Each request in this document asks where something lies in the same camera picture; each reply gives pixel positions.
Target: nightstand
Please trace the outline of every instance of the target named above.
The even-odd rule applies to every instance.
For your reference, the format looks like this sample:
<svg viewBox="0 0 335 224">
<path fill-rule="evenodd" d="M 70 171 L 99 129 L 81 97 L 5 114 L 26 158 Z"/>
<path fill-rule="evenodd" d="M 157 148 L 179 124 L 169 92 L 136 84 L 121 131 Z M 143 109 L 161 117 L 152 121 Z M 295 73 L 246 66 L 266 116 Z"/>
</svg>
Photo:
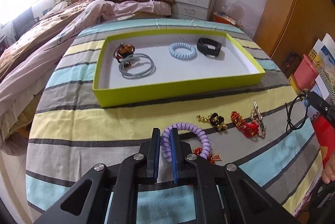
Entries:
<svg viewBox="0 0 335 224">
<path fill-rule="evenodd" d="M 215 0 L 175 0 L 171 18 L 209 21 L 213 14 Z"/>
</svg>

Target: black watch strap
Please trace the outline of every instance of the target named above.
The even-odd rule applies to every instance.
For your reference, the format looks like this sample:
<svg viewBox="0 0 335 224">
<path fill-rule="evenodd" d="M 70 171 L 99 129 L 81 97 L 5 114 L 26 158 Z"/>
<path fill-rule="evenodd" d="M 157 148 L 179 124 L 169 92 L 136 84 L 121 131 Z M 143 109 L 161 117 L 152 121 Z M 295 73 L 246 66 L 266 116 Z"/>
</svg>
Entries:
<svg viewBox="0 0 335 224">
<path fill-rule="evenodd" d="M 206 44 L 214 46 L 215 49 L 208 48 Z M 197 42 L 197 49 L 205 56 L 211 55 L 217 57 L 220 54 L 221 47 L 221 43 L 208 38 L 200 38 Z"/>
</svg>

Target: metal screw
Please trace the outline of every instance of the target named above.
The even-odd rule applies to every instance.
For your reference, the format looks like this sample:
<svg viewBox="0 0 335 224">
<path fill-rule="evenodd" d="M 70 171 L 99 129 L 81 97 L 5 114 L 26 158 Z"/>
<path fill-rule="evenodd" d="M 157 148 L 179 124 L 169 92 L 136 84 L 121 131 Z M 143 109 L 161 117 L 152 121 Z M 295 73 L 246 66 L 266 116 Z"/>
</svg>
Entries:
<svg viewBox="0 0 335 224">
<path fill-rule="evenodd" d="M 142 153 L 137 153 L 134 155 L 134 159 L 139 161 L 142 160 L 144 158 L 144 155 Z"/>
<path fill-rule="evenodd" d="M 234 164 L 227 164 L 228 171 L 236 171 L 237 167 Z"/>
<path fill-rule="evenodd" d="M 187 155 L 186 158 L 190 161 L 194 161 L 195 159 L 197 159 L 197 155 L 195 155 L 193 153 L 190 153 L 190 154 Z"/>
<path fill-rule="evenodd" d="M 103 170 L 103 169 L 104 169 L 104 164 L 102 164 L 102 163 L 96 164 L 96 165 L 94 166 L 94 170 L 95 170 L 95 171 L 101 171 L 101 170 Z"/>
</svg>

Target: pink container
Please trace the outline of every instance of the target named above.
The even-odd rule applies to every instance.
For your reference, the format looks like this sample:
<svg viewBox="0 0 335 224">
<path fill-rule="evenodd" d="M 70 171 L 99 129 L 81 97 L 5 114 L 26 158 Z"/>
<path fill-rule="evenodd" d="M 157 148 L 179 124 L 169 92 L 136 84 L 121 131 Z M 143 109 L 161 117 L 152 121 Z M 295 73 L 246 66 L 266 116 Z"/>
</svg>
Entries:
<svg viewBox="0 0 335 224">
<path fill-rule="evenodd" d="M 302 62 L 300 63 L 297 70 L 294 72 L 296 84 L 298 85 L 300 90 L 303 90 L 303 89 L 310 90 L 312 89 L 313 87 L 312 83 L 316 79 L 317 76 L 318 76 L 318 72 L 316 71 L 313 63 L 311 62 L 309 57 L 307 57 L 304 54 L 304 58 Z"/>
</svg>

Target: bedding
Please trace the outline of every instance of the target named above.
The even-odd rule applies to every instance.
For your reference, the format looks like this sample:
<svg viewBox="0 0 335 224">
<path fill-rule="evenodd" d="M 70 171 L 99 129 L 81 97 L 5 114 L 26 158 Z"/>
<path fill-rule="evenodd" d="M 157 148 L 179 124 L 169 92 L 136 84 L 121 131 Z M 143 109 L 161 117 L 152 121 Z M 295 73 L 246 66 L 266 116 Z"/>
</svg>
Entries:
<svg viewBox="0 0 335 224">
<path fill-rule="evenodd" d="M 171 15 L 173 0 L 80 0 L 44 18 L 0 57 L 0 149 L 22 155 L 10 135 L 20 114 L 44 89 L 53 69 L 74 38 L 85 28 L 106 21 L 124 20 L 138 13 Z"/>
<path fill-rule="evenodd" d="M 262 81 L 251 87 L 155 100 L 102 109 L 92 91 L 96 62 L 107 36 L 155 28 L 192 26 L 218 29 L 235 38 L 264 68 Z M 178 121 L 189 121 L 205 129 L 218 165 L 233 162 L 262 186 L 291 214 L 296 214 L 319 179 L 322 157 L 309 120 L 300 129 L 285 131 L 285 103 L 296 94 L 277 65 L 240 29 L 220 23 L 140 19 L 100 24 L 82 31 L 68 48 L 51 75 L 32 123 L 27 150 L 26 188 L 32 220 L 36 220 L 69 187 L 96 163 L 107 166 L 137 153 L 151 137 Z M 238 111 L 249 117 L 256 100 L 267 127 L 264 140 L 247 139 L 230 121 Z M 199 124 L 196 116 L 217 112 L 228 130 L 217 132 Z M 292 123 L 298 125 L 305 110 L 294 105 Z M 191 133 L 180 138 L 200 146 Z M 175 187 L 171 164 L 160 155 L 158 183 L 140 186 L 137 224 L 176 224 L 195 218 L 191 186 Z"/>
</svg>

